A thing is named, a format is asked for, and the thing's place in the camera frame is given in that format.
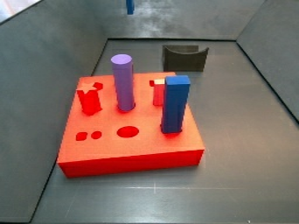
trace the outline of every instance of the hole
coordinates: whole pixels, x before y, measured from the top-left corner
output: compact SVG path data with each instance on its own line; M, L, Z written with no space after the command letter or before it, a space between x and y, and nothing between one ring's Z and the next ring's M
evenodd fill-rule
M125 126L120 128L116 133L120 137L134 137L138 133L138 129L133 126Z
M93 139L100 139L101 138L101 132L100 131L94 131L92 134L90 134L90 137Z
M78 132L76 135L76 141L84 141L88 137L88 132Z

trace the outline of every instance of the gray floor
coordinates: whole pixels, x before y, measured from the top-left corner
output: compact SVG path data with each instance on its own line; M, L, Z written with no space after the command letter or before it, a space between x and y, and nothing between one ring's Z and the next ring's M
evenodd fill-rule
M54 168L35 223L299 222L297 124L233 42L108 41L134 72L161 71L161 45L209 47L190 77L189 105L206 146L200 165L66 179Z

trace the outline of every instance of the circular hole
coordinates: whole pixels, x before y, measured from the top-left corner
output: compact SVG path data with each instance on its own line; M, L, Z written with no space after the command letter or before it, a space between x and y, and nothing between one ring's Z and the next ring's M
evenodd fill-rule
M98 139L98 138L101 138L101 132L100 132L100 131L94 131L94 132L90 134L90 137L92 137L93 139Z
M133 126L125 126L120 128L116 133L120 137L134 137L138 133L138 129Z

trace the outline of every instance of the gray wall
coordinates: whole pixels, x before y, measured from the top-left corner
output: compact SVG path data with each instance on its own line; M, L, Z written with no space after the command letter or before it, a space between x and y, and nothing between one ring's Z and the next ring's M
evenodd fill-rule
M0 222L31 218L70 100L106 38L81 0L41 1L0 26Z
M266 0L237 43L299 120L299 1Z
M134 0L134 15L128 16L125 1L100 0L94 12L110 38L234 40L262 2Z

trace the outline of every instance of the gray enclosure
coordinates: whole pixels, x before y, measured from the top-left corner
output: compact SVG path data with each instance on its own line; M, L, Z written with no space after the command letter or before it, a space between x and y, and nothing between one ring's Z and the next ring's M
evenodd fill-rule
M237 43L299 119L299 2L266 1Z
M1 24L0 222L299 222L297 120L284 107L297 119L297 11L294 0L134 0L128 16L125 0L42 0ZM190 73L208 147L197 169L73 180L51 173L78 77L110 74L108 57L122 51L140 58L136 72L162 69L149 40L137 50L110 46L97 64L108 38L230 40L194 43L212 46L206 72Z

